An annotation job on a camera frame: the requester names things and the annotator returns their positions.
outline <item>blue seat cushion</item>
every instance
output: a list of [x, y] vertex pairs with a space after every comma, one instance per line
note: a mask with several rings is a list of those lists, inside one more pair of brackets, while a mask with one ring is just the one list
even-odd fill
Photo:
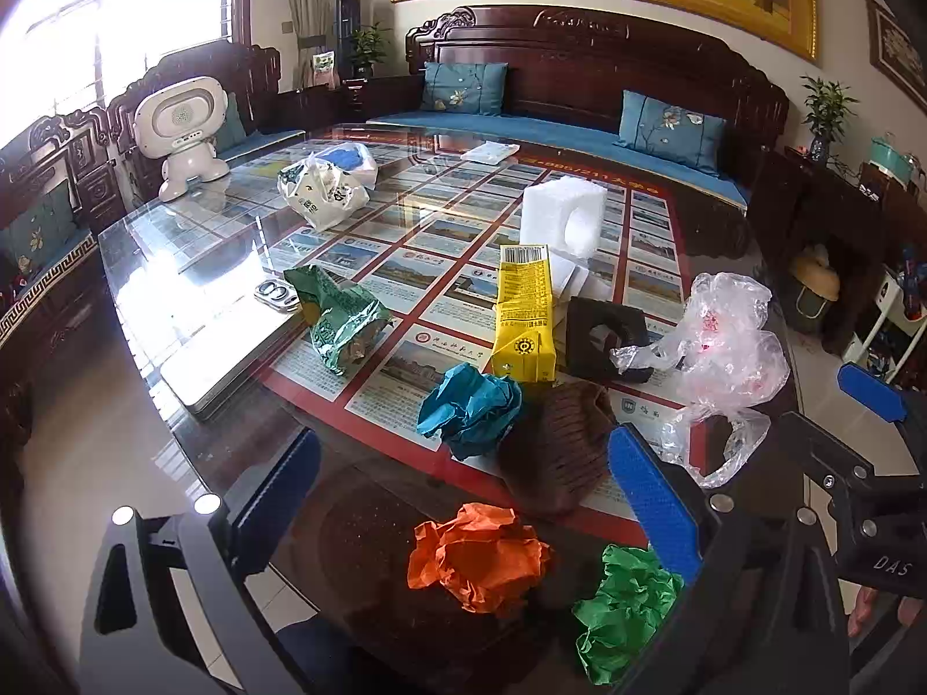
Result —
[[247, 136], [244, 141], [241, 141], [241, 143], [236, 143], [235, 146], [220, 153], [219, 158], [226, 162], [230, 162], [238, 156], [244, 156], [246, 153], [261, 150], [270, 151], [270, 147], [282, 141], [295, 141], [297, 138], [302, 138], [305, 135], [305, 132], [302, 130], [283, 130], [279, 133], [270, 133], [268, 135], [264, 135], [258, 130], [255, 130], [251, 135]]
[[29, 275], [29, 281], [10, 306], [0, 313], [0, 346], [11, 339], [13, 331], [45, 298], [59, 280], [79, 266], [96, 251], [96, 238], [89, 229], [75, 227], [65, 243], [48, 255], [42, 269]]
[[699, 191], [723, 198], [740, 208], [746, 208], [746, 198], [733, 180], [716, 178], [683, 164], [659, 159], [633, 149], [624, 149], [618, 145], [618, 135], [591, 127], [564, 125], [534, 118], [517, 118], [513, 115], [489, 118], [485, 115], [451, 115], [444, 112], [403, 112], [374, 118], [369, 122], [427, 127], [434, 130], [463, 130], [484, 136], [511, 138], [514, 141], [542, 143], [545, 146], [585, 152], [664, 178], [678, 180]]

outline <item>carved wooden backrest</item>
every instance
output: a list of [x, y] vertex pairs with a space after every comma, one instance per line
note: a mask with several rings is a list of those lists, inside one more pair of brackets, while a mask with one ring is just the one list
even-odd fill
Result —
[[154, 92], [199, 76], [211, 76], [226, 92], [235, 94], [244, 132], [250, 133], [271, 117], [272, 97], [280, 82], [280, 53], [272, 47], [245, 46], [224, 39], [210, 41], [165, 55], [145, 76], [110, 101], [107, 113], [113, 140], [145, 201], [158, 193], [161, 162], [147, 159], [136, 146], [132, 129], [136, 109]]
[[108, 143], [110, 123], [98, 107], [37, 120], [0, 150], [0, 229], [61, 180], [68, 180], [79, 226], [99, 234], [118, 221], [125, 207]]
[[618, 132], [629, 89], [725, 118], [720, 166], [735, 178], [749, 177], [789, 111], [785, 92], [721, 39], [600, 10], [460, 7], [411, 30], [406, 58], [413, 73], [426, 62], [508, 63], [507, 114]]

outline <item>styrofoam packaging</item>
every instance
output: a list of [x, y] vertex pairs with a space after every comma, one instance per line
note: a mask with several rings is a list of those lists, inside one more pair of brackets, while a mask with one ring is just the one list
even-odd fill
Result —
[[606, 190], [582, 178], [558, 178], [525, 188], [521, 234], [524, 246], [550, 246], [576, 258], [599, 247]]

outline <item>potted plant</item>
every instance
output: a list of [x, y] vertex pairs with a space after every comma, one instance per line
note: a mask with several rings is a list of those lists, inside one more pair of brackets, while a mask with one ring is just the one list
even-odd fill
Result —
[[850, 109], [850, 104], [856, 104], [856, 99], [847, 94], [850, 87], [839, 82], [811, 76], [802, 78], [808, 81], [805, 83], [808, 89], [808, 98], [805, 99], [808, 116], [802, 122], [810, 125], [814, 133], [808, 156], [816, 164], [826, 166], [831, 156], [831, 143], [839, 141], [844, 135], [844, 120], [847, 115], [856, 114]]
[[351, 34], [354, 53], [351, 62], [354, 65], [354, 78], [373, 78], [374, 64], [386, 58], [386, 31], [379, 22], [362, 25]]

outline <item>black square object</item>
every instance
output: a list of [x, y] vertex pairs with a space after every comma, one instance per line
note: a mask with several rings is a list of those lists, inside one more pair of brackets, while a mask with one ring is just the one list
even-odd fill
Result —
[[647, 322], [643, 311], [638, 308], [587, 297], [570, 298], [567, 306], [567, 373], [597, 383], [644, 383], [650, 380], [654, 372], [652, 368], [629, 368], [618, 373], [607, 352], [592, 345], [590, 332], [600, 324], [618, 334], [623, 348], [650, 345]]

